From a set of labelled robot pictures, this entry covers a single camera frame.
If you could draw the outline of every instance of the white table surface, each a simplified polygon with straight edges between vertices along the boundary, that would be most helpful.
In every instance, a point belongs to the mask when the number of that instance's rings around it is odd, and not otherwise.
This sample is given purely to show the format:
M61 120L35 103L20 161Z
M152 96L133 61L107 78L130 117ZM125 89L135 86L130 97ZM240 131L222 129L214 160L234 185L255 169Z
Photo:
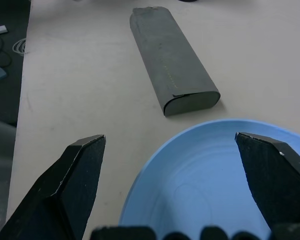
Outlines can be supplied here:
M7 218L78 139L105 134L84 239L115 225L144 163L178 132L248 118L300 133L300 0L33 0ZM168 8L221 93L164 117L134 37L136 7Z

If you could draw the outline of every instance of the blue plate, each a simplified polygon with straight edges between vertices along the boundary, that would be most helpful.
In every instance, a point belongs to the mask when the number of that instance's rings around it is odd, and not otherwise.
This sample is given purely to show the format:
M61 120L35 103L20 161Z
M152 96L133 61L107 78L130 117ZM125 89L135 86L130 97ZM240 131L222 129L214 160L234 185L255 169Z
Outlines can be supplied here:
M209 121L167 141L145 164L126 198L119 224L150 226L159 240L180 231L198 240L204 226L232 236L248 231L262 240L270 229L246 180L236 132L288 143L300 155L300 135L264 122Z

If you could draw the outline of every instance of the floor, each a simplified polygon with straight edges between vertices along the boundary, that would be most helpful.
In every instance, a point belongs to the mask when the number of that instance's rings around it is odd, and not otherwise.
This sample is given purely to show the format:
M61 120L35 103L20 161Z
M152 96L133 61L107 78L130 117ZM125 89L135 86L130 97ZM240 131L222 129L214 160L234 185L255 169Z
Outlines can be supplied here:
M8 76L0 80L0 229L7 214L24 60L12 51L12 46L27 35L30 5L29 0L0 0L0 26L5 25L8 30L0 37L3 50L11 57L11 65L4 68ZM8 60L0 54L0 65Z

